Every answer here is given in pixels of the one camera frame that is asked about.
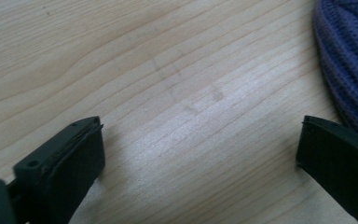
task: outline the light wood surface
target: light wood surface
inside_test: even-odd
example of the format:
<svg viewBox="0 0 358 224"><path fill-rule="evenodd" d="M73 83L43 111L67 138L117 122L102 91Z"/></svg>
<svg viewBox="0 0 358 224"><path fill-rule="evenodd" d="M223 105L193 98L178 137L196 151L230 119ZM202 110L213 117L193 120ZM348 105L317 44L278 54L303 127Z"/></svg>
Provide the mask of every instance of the light wood surface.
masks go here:
<svg viewBox="0 0 358 224"><path fill-rule="evenodd" d="M311 0L0 0L0 178L101 116L106 167L72 223L356 223L303 171L337 120Z"/></svg>

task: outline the stain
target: stain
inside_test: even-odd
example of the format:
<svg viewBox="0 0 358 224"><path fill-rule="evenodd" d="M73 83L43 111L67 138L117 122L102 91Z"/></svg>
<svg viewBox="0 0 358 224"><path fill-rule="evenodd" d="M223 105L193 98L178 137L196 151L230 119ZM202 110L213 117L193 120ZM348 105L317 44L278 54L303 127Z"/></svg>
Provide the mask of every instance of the stain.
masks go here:
<svg viewBox="0 0 358 224"><path fill-rule="evenodd" d="M219 88L213 86L213 99L216 101L216 102L219 102L223 99L225 99L225 94L223 94Z"/></svg>
<svg viewBox="0 0 358 224"><path fill-rule="evenodd" d="M46 10L46 15L48 15L48 16L50 15L50 12L47 11L47 10Z"/></svg>
<svg viewBox="0 0 358 224"><path fill-rule="evenodd" d="M151 57L152 58L152 64L153 64L153 67L154 69L156 70L156 73L158 73L158 71L161 69L160 66L157 65L157 62L156 62L156 59L154 57Z"/></svg>
<svg viewBox="0 0 358 224"><path fill-rule="evenodd" d="M175 74L176 74L177 76L179 76L179 78L181 79L181 81L183 81L184 78L183 78L183 75L182 75L182 70L179 69L179 68L175 65L175 63L172 64L172 67L173 67L173 69L174 69L174 71L175 71Z"/></svg>
<svg viewBox="0 0 358 224"><path fill-rule="evenodd" d="M185 107L185 111L189 112L190 114L194 115L194 116L197 116L199 114L199 110L194 108L193 106L191 105L187 105Z"/></svg>

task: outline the purple yarn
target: purple yarn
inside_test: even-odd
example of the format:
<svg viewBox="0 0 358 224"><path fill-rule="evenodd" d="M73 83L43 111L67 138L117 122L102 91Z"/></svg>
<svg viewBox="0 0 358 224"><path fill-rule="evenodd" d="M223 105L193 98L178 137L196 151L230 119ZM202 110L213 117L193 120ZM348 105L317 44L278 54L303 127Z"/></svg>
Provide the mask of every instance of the purple yarn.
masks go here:
<svg viewBox="0 0 358 224"><path fill-rule="evenodd" d="M337 108L346 125L358 132L358 0L319 0L314 28Z"/></svg>

